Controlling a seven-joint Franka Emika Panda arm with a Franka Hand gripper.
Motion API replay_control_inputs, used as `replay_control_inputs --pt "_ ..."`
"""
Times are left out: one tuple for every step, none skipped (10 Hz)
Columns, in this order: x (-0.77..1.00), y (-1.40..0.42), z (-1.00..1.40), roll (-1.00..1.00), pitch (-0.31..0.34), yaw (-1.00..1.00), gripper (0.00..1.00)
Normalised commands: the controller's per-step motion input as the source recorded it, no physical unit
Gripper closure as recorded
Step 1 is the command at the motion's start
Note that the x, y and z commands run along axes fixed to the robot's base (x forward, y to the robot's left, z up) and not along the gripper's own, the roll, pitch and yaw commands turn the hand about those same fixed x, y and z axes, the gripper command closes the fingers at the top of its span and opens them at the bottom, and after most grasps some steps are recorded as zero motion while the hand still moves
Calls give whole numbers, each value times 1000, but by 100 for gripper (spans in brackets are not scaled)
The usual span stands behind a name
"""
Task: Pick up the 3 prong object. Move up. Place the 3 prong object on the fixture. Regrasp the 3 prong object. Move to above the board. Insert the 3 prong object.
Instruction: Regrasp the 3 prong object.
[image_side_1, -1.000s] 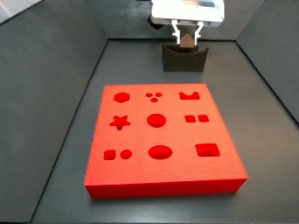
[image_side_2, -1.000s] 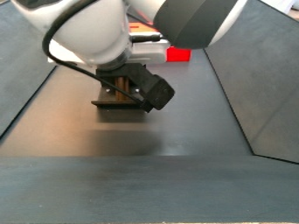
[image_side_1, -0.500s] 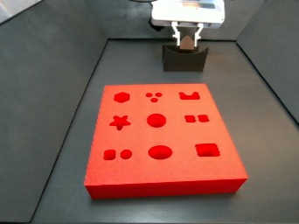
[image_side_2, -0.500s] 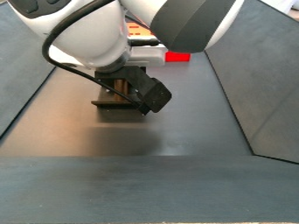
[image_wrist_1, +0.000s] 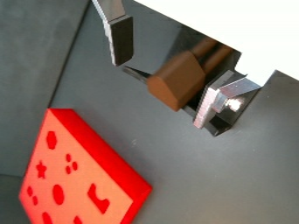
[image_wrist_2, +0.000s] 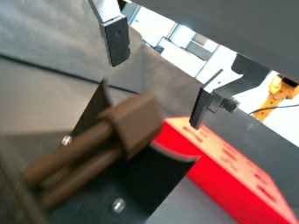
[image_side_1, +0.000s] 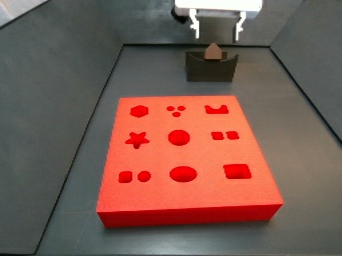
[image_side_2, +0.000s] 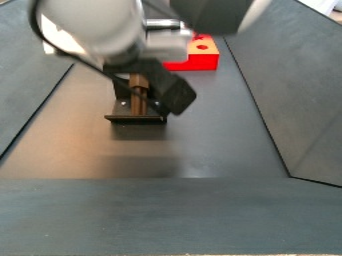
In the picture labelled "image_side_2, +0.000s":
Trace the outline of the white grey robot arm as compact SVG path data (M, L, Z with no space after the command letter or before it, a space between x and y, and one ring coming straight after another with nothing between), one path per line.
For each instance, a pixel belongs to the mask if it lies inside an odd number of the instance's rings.
M196 33L244 31L272 0L29 0L32 29L103 64L180 62Z

